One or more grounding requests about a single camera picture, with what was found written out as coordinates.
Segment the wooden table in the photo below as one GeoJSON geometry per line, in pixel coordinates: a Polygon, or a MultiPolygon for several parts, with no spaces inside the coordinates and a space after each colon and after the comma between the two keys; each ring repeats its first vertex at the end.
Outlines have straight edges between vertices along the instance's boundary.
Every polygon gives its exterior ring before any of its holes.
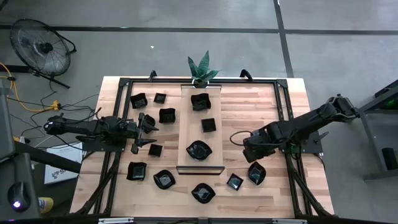
{"type": "MultiPolygon", "coordinates": [[[[97,109],[102,107],[100,116],[112,115],[120,77],[104,77],[97,109]]],[[[304,81],[301,78],[288,78],[290,99],[294,116],[310,111],[304,81]]],[[[177,165],[179,113],[181,88],[178,83],[136,83],[132,95],[145,92],[148,106],[143,110],[129,109],[128,118],[137,119],[139,112],[145,112],[156,120],[160,131],[150,133],[163,145],[160,158],[148,156],[149,146],[144,146],[137,155],[130,152],[132,141],[127,141],[122,153],[116,190],[114,195],[113,217],[231,217],[231,218],[289,218],[294,217],[292,199],[284,156],[277,153],[258,162],[266,168],[267,177],[259,186],[247,178],[249,163],[242,154],[242,147],[230,143],[229,137],[236,131],[255,130],[278,120],[274,89],[265,84],[222,84],[221,119],[223,136],[223,160],[226,169],[220,176],[178,175],[177,165]],[[153,103],[155,93],[166,93],[164,105],[153,103]],[[175,124],[159,124],[159,109],[175,108],[175,124]],[[130,162],[147,163],[146,179],[143,182],[126,179],[130,162]],[[177,183],[168,190],[160,190],[154,183],[153,175],[162,169],[173,173],[177,183]],[[226,185],[234,173],[244,179],[235,191],[226,185]],[[208,204],[200,204],[191,195],[191,190],[199,183],[207,183],[216,192],[208,204]]],[[[285,103],[282,91],[282,104],[285,103]]],[[[126,96],[123,92],[122,102],[126,96]]],[[[123,104],[119,110],[122,116],[123,104]]],[[[236,141],[245,136],[237,135],[236,141]]],[[[90,197],[98,185],[103,152],[93,153],[81,167],[71,212],[78,210],[90,197]]],[[[303,154],[303,166],[308,188],[317,200],[330,213],[333,213],[331,198],[322,163],[311,154],[303,154]]],[[[101,209],[106,204],[108,190],[105,189],[101,209]]],[[[298,190],[300,208],[304,212],[302,193],[298,190]]]]}

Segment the black bowl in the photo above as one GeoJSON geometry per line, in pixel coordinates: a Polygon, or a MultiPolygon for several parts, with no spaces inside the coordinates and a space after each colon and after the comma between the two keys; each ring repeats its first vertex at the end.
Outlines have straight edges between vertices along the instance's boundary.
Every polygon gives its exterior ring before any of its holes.
{"type": "Polygon", "coordinates": [[[133,109],[138,109],[148,105],[145,93],[138,93],[137,95],[130,96],[130,101],[133,109]]]}
{"type": "Polygon", "coordinates": [[[207,110],[211,108],[211,102],[209,94],[200,93],[198,95],[191,96],[191,103],[194,111],[207,110]]]}
{"type": "Polygon", "coordinates": [[[248,170],[248,177],[254,184],[259,185],[266,178],[266,169],[258,162],[251,164],[248,170]]]}
{"type": "Polygon", "coordinates": [[[145,162],[130,162],[127,180],[144,180],[147,164],[145,162]]]}
{"type": "Polygon", "coordinates": [[[155,99],[154,99],[155,103],[164,104],[165,100],[166,100],[166,94],[163,94],[163,93],[156,93],[155,94],[155,99]]]}
{"type": "MultiPolygon", "coordinates": [[[[150,124],[153,127],[155,126],[155,118],[149,116],[148,114],[144,116],[144,120],[147,122],[147,124],[150,124]]],[[[151,129],[144,128],[144,132],[146,134],[150,133],[151,131],[151,129]]]]}
{"type": "Polygon", "coordinates": [[[175,184],[173,174],[168,170],[162,170],[154,175],[155,184],[162,190],[166,190],[175,184]]]}
{"type": "Polygon", "coordinates": [[[216,121],[214,118],[208,118],[208,119],[202,119],[201,120],[201,128],[203,129],[203,132],[211,132],[211,131],[216,131],[216,121]]]}
{"type": "Polygon", "coordinates": [[[159,123],[174,123],[175,122],[175,109],[167,108],[159,110],[159,123]]]}
{"type": "Polygon", "coordinates": [[[242,183],[243,183],[242,178],[238,177],[236,174],[232,174],[226,184],[228,184],[228,186],[232,187],[235,190],[239,190],[242,183]]]}
{"type": "Polygon", "coordinates": [[[216,192],[207,184],[198,184],[195,189],[191,191],[193,197],[200,203],[209,203],[216,195],[216,192]]]}
{"type": "Polygon", "coordinates": [[[197,140],[187,147],[187,152],[193,159],[202,161],[206,159],[213,151],[206,143],[197,140]]]}

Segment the small black cup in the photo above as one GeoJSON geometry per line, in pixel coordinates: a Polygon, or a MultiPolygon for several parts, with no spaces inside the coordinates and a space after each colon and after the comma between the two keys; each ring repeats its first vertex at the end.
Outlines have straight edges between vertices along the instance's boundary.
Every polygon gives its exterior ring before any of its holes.
{"type": "Polygon", "coordinates": [[[216,195],[216,192],[207,184],[198,184],[195,189],[191,191],[193,197],[200,203],[209,203],[216,195]]]}
{"type": "Polygon", "coordinates": [[[130,96],[130,101],[133,109],[138,109],[148,105],[145,93],[138,93],[137,95],[130,96]]]}
{"type": "Polygon", "coordinates": [[[187,147],[187,152],[193,159],[202,161],[205,160],[213,151],[206,143],[201,140],[197,140],[187,147]]]}
{"type": "Polygon", "coordinates": [[[259,185],[266,178],[266,169],[258,162],[251,164],[248,170],[248,177],[254,184],[259,185]]]}
{"type": "Polygon", "coordinates": [[[165,100],[166,100],[166,94],[163,94],[163,93],[156,93],[155,94],[155,99],[154,99],[155,103],[164,104],[165,100]]]}
{"type": "Polygon", "coordinates": [[[214,118],[202,119],[201,128],[203,129],[204,133],[216,131],[216,121],[214,120],[214,118]]]}
{"type": "Polygon", "coordinates": [[[175,184],[173,174],[168,170],[162,170],[154,175],[155,184],[162,190],[166,190],[175,184]]]}
{"type": "Polygon", "coordinates": [[[146,167],[147,164],[145,162],[130,162],[126,179],[143,181],[145,179],[146,167]]]}
{"type": "Polygon", "coordinates": [[[175,109],[167,108],[159,110],[159,123],[174,123],[175,122],[175,109]]]}
{"type": "Polygon", "coordinates": [[[209,94],[200,93],[198,95],[191,96],[191,103],[194,111],[201,111],[211,108],[209,94]]]}

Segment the concrete floor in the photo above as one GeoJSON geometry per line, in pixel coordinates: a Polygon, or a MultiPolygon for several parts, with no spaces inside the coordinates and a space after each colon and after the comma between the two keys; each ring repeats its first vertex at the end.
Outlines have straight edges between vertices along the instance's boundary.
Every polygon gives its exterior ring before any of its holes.
{"type": "MultiPolygon", "coordinates": [[[[394,0],[280,0],[286,29],[397,30],[398,2],[394,0]]],[[[277,28],[272,0],[15,0],[2,12],[1,22],[38,19],[51,25],[120,27],[277,28]]],[[[59,80],[70,90],[53,85],[56,95],[45,100],[73,103],[97,93],[106,75],[187,76],[187,56],[197,60],[210,51],[210,67],[220,76],[236,77],[248,69],[254,77],[286,77],[278,34],[62,32],[78,52],[59,80]]],[[[287,35],[294,76],[304,78],[312,108],[341,93],[357,107],[397,79],[398,36],[287,35]]],[[[0,30],[0,61],[21,65],[0,30]]],[[[48,82],[25,74],[18,78],[20,97],[39,103],[48,95],[48,82]]],[[[83,105],[95,107],[96,97],[83,105]]],[[[25,121],[30,112],[10,102],[10,111],[25,121]]],[[[58,114],[35,117],[39,124],[58,114]]],[[[84,118],[87,112],[67,113],[84,118]]],[[[28,126],[12,119],[15,135],[28,126]]],[[[329,124],[322,140],[326,176],[335,213],[340,217],[397,222],[398,179],[364,183],[363,175],[378,171],[373,150],[360,120],[329,124]]],[[[37,136],[36,131],[26,134],[37,136]]],[[[72,141],[73,135],[64,135],[72,141]]],[[[33,145],[42,140],[33,139],[33,145]]],[[[50,139],[44,146],[59,144],[50,139]]]]}

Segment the fan stand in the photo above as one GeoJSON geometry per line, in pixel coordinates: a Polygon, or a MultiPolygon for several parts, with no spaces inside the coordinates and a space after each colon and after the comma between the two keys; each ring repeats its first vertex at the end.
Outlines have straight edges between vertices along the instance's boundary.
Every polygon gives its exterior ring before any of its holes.
{"type": "MultiPolygon", "coordinates": [[[[42,74],[39,74],[35,71],[32,71],[32,69],[30,69],[28,66],[20,66],[20,65],[6,65],[6,67],[8,68],[8,70],[10,70],[10,72],[12,73],[30,73],[33,74],[36,77],[42,77],[45,78],[46,80],[50,80],[51,82],[54,82],[58,85],[61,85],[65,88],[70,88],[70,86],[54,79],[54,77],[48,77],[42,74]]],[[[7,70],[4,67],[0,67],[0,72],[7,72],[7,70]]]]}

